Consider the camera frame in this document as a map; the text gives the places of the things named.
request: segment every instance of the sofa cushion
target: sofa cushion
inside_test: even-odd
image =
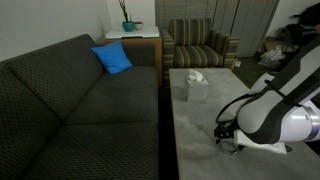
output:
[[[209,46],[176,46],[173,66],[177,68],[214,67],[219,56]]]
[[[132,66],[123,51],[121,41],[91,49],[110,74],[116,74]]]
[[[211,19],[171,19],[169,31],[177,46],[208,45]]]
[[[82,35],[11,60],[11,70],[61,119],[101,76],[103,67]]]
[[[158,121],[155,67],[134,66],[103,74],[65,124]]]
[[[158,179],[156,123],[68,125],[21,179]]]
[[[18,178],[59,124],[36,95],[0,66],[0,179]]]

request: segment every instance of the gray table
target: gray table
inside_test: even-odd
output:
[[[320,179],[320,158],[303,142],[287,143],[287,155],[245,148],[225,154],[215,143],[213,130],[219,111],[249,89],[229,69],[196,69],[209,82],[205,102],[186,102],[187,69],[170,69],[171,98],[180,179]],[[241,102],[221,119],[230,119]]]

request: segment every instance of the side table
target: side table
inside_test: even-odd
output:
[[[162,87],[162,38],[157,27],[144,28],[134,32],[111,31],[105,35],[104,44],[120,40],[123,44],[152,44],[155,48],[155,65],[158,86]]]

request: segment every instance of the sofa armrest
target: sofa armrest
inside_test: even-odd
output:
[[[210,47],[222,57],[219,62],[220,66],[233,68],[237,60],[238,45],[238,38],[211,30]]]
[[[161,30],[162,37],[162,77],[164,86],[169,86],[169,68],[173,68],[174,42],[169,31]]]
[[[133,66],[155,66],[154,45],[123,44],[123,49]]]

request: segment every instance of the vase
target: vase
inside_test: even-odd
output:
[[[122,27],[125,32],[132,32],[134,30],[134,22],[132,21],[123,21]]]

